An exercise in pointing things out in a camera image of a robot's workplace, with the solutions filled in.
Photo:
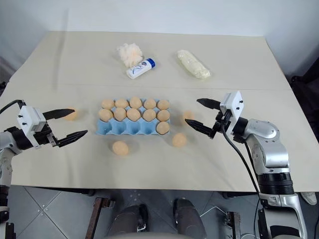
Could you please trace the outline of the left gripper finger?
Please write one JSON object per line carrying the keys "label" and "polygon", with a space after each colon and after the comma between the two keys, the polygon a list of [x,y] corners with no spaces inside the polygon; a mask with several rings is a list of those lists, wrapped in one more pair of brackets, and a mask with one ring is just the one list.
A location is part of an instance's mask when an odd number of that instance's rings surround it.
{"label": "left gripper finger", "polygon": [[56,145],[57,146],[66,146],[66,145],[69,145],[71,143],[74,143],[77,140],[79,140],[80,138],[82,138],[87,132],[88,132],[87,130],[82,130],[82,131],[78,131],[78,132],[74,132],[72,134],[69,134],[63,139],[57,139],[55,141]]}
{"label": "left gripper finger", "polygon": [[51,110],[51,111],[45,112],[43,113],[43,116],[46,120],[59,119],[73,112],[75,112],[74,109],[57,109],[57,110]]}

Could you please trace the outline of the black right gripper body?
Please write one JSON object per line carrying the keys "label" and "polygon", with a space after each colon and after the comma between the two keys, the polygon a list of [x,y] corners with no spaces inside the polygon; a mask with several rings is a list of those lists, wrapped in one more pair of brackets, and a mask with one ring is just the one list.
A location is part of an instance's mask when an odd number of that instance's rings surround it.
{"label": "black right gripper body", "polygon": [[219,111],[216,116],[216,121],[214,126],[209,133],[209,138],[214,139],[216,133],[224,134],[226,132],[226,127],[230,125],[230,118],[232,117],[232,112],[230,110],[226,110],[225,113]]}

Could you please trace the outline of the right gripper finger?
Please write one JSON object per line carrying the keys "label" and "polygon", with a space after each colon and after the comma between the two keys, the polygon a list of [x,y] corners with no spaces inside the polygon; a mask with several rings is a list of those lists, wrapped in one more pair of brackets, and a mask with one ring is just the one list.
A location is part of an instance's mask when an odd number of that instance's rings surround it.
{"label": "right gripper finger", "polygon": [[198,122],[193,119],[185,119],[184,120],[190,127],[192,127],[194,130],[205,134],[207,136],[214,136],[214,130],[205,126],[203,123]]}
{"label": "right gripper finger", "polygon": [[201,99],[197,99],[196,101],[207,108],[220,110],[219,101],[208,99],[208,98],[201,98]]}

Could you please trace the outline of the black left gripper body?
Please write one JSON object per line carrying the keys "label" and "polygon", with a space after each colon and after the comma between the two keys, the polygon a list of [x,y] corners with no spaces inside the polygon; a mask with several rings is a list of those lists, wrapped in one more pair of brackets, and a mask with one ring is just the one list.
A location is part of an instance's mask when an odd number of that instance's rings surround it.
{"label": "black left gripper body", "polygon": [[39,128],[38,125],[32,127],[32,131],[34,132],[33,137],[39,145],[51,144],[53,147],[60,147],[62,145],[54,136],[48,123],[45,123],[41,130]]}

